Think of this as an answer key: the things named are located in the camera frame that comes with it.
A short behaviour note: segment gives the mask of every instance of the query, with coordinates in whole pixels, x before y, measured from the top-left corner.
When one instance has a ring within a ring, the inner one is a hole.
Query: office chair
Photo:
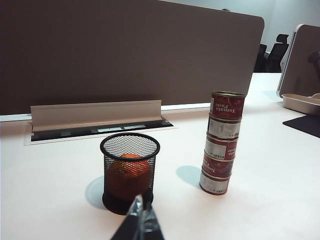
[[[289,47],[289,44],[287,44],[288,36],[287,34],[279,34],[277,36],[277,43],[273,45],[268,58],[265,60],[263,70],[265,73],[281,73],[281,60]]]
[[[262,73],[264,71],[265,65],[265,53],[267,50],[267,45],[260,44],[258,55],[256,56],[255,65],[254,65],[254,73]]]

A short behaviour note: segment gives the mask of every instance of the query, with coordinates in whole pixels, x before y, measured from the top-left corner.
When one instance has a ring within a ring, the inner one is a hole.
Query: black mesh pencil holder
[[[124,132],[105,138],[100,149],[104,154],[104,206],[125,215],[138,194],[144,205],[152,203],[158,141],[145,134]]]

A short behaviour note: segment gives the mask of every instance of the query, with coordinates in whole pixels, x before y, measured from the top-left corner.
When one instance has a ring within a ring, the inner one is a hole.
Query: white desk
[[[320,239],[320,140],[282,124],[303,114],[279,103],[279,78],[253,75],[225,195],[199,187],[208,108],[163,112],[178,128],[146,133],[161,145],[152,205],[166,239]],[[26,124],[1,123],[1,239],[109,239],[124,217],[102,208],[103,137],[24,145]]]

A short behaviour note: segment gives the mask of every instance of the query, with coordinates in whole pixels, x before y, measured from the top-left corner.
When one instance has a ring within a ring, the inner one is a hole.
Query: stacked cans
[[[213,91],[200,186],[209,194],[227,192],[236,156],[242,112],[246,95]]]

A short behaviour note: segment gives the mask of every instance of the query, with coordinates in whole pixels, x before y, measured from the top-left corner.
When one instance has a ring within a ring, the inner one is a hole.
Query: can lid
[[[233,142],[236,142],[238,141],[238,138],[235,138],[235,139],[231,139],[231,140],[226,140],[226,139],[219,139],[217,137],[213,137],[210,132],[206,132],[206,137],[209,138],[209,139],[212,139],[212,140],[216,140],[216,141],[219,141],[219,142],[223,142],[223,143],[233,143]]]
[[[224,97],[234,97],[234,98],[245,98],[245,94],[241,94],[238,92],[232,92],[232,91],[212,91],[212,94],[224,96]]]
[[[214,116],[212,113],[209,113],[209,118],[211,119],[215,119],[215,120],[218,120],[218,121],[225,121],[225,122],[230,122],[230,123],[238,123],[238,121],[241,121],[242,117],[239,117],[239,118],[220,118],[220,117],[216,117]]]
[[[231,174],[229,176],[227,176],[227,177],[212,176],[209,173],[205,172],[203,169],[201,170],[201,172],[204,175],[207,175],[208,177],[213,178],[213,179],[227,180],[227,179],[229,179],[231,177]]]
[[[234,158],[229,159],[229,160],[219,159],[219,158],[215,158],[213,156],[210,156],[208,153],[206,153],[206,151],[204,151],[204,155],[207,156],[208,158],[213,159],[213,160],[218,161],[218,162],[233,162],[235,160],[235,158],[236,158],[236,157],[234,157]]]

